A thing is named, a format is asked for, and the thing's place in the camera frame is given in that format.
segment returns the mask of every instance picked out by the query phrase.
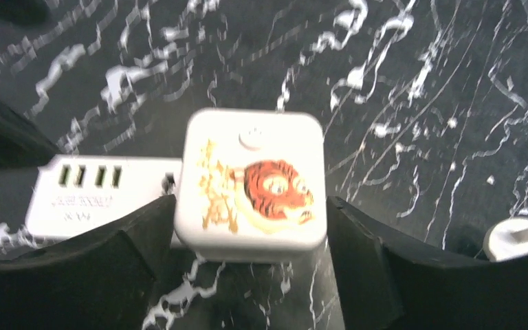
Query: white cube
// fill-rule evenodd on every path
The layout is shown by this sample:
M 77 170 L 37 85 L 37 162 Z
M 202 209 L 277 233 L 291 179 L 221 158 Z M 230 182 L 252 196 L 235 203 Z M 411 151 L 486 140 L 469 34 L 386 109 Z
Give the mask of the white cube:
M 317 248 L 327 235 L 319 122 L 306 113 L 194 114 L 175 231 L 211 261 L 275 263 Z

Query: black holder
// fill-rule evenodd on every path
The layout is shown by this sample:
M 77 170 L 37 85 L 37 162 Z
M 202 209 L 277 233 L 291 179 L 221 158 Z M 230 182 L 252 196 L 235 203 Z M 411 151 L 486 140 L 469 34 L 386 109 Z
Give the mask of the black holder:
M 0 101 L 0 170 L 43 166 L 57 153 L 33 123 Z
M 56 245 L 0 261 L 0 329 L 140 329 L 170 276 L 175 196 Z
M 347 329 L 528 329 L 528 256 L 480 261 L 427 245 L 327 200 Z
M 17 26 L 47 23 L 50 9 L 44 0 L 0 0 L 0 19 Z

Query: white power strip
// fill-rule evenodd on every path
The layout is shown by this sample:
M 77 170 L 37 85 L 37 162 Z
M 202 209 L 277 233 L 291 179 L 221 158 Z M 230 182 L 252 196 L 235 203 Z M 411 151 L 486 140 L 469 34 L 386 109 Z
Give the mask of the white power strip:
M 27 231 L 69 239 L 176 193 L 182 161 L 177 158 L 56 156 L 39 168 L 25 217 Z M 171 246 L 181 247 L 173 234 Z

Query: round button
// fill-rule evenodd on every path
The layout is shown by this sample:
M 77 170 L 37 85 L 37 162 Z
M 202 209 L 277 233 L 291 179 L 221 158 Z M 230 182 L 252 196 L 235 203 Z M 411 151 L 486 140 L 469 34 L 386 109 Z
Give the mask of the round button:
M 240 143 L 242 143 L 244 147 L 251 150 L 258 150 L 263 148 L 266 142 L 264 132 L 258 127 L 252 127 L 247 131 L 240 133 L 239 138 Z

